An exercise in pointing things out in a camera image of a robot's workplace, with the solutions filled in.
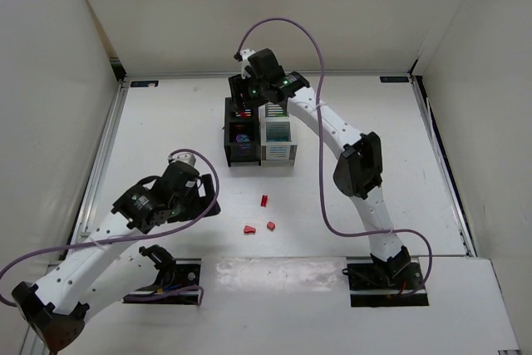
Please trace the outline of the purple lotus flower lego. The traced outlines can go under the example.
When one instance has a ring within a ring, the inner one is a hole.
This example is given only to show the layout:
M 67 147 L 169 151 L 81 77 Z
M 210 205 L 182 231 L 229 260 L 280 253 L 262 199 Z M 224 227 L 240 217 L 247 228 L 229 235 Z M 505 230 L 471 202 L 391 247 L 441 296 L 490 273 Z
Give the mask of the purple lotus flower lego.
M 252 137 L 246 133 L 239 133 L 235 137 L 237 143 L 248 143 L 252 141 Z

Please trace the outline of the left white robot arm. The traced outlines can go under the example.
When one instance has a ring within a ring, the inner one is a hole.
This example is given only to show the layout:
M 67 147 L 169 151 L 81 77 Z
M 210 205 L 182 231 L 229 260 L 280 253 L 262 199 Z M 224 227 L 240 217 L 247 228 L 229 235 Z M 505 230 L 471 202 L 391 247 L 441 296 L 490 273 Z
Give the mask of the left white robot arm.
M 154 285 L 138 301 L 158 300 L 198 289 L 180 277 L 175 257 L 158 244 L 154 228 L 180 222 L 184 229 L 215 216 L 219 177 L 202 175 L 187 153 L 171 160 L 164 173 L 132 185 L 116 200 L 101 225 L 44 277 L 21 282 L 12 298 L 23 318 L 52 354 L 71 345 L 91 318 L 109 305 Z

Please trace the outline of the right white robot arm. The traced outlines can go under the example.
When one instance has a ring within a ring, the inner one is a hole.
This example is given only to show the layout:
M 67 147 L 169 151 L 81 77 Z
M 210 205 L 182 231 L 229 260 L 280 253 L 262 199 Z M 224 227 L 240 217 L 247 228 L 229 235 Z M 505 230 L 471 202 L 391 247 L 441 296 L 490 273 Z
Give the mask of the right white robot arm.
M 346 123 L 318 99 L 318 91 L 300 73 L 285 72 L 268 48 L 244 49 L 234 58 L 240 73 L 229 78 L 238 110 L 269 103 L 282 107 L 315 134 L 337 160 L 332 179 L 357 209 L 370 243 L 372 262 L 388 280 L 395 279 L 411 262 L 406 246 L 394 232 L 382 191 L 382 143 Z

